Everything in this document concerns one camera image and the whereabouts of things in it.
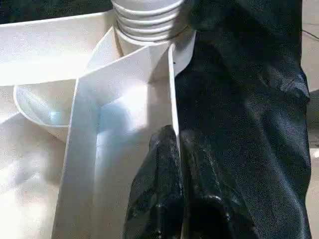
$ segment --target gloved hand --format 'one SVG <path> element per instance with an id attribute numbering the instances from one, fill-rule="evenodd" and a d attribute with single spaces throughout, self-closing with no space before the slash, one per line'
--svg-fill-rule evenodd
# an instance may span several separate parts
<path id="1" fill-rule="evenodd" d="M 123 238 L 179 238 L 184 197 L 173 128 L 168 125 L 154 134 L 149 148 L 132 183 Z"/>
<path id="2" fill-rule="evenodd" d="M 172 127 L 152 136 L 132 183 L 123 238 L 179 238 L 184 220 L 184 238 L 257 239 L 236 183 L 204 137 L 183 132 L 181 143 L 183 179 Z"/>

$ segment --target white plastic panel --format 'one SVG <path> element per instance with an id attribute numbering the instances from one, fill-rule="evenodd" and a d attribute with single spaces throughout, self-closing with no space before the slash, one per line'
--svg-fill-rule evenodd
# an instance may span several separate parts
<path id="1" fill-rule="evenodd" d="M 0 25 L 0 85 L 76 79 L 113 20 L 108 11 Z"/>
<path id="2" fill-rule="evenodd" d="M 168 65 L 168 50 L 158 48 L 163 52 L 155 62 L 152 48 L 77 81 L 52 238 L 121 238 L 132 179 L 149 139 L 177 118 L 174 76 L 168 69 L 166 77 L 153 74 L 161 60 Z"/>

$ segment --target black protective suit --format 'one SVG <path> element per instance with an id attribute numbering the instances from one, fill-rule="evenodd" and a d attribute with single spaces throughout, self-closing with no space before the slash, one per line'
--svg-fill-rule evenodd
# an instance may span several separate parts
<path id="1" fill-rule="evenodd" d="M 194 56 L 176 78 L 181 165 L 166 126 L 132 184 L 125 239 L 178 238 L 182 223 L 192 239 L 311 238 L 301 13 L 299 0 L 195 1 Z"/>

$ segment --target ribbed white cylinder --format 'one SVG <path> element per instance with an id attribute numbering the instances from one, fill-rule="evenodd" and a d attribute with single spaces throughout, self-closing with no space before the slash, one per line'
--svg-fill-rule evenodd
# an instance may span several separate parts
<path id="1" fill-rule="evenodd" d="M 120 30 L 138 41 L 162 41 L 178 35 L 186 24 L 185 0 L 112 0 Z"/>

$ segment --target white plastic compartment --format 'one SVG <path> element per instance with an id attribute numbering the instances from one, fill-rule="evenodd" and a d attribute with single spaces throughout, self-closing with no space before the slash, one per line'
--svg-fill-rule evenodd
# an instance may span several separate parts
<path id="1" fill-rule="evenodd" d="M 168 47 L 142 47 L 77 80 L 53 239 L 121 238 L 151 135 L 167 124 L 178 134 L 175 45 Z M 154 50 L 162 51 L 157 61 Z"/>

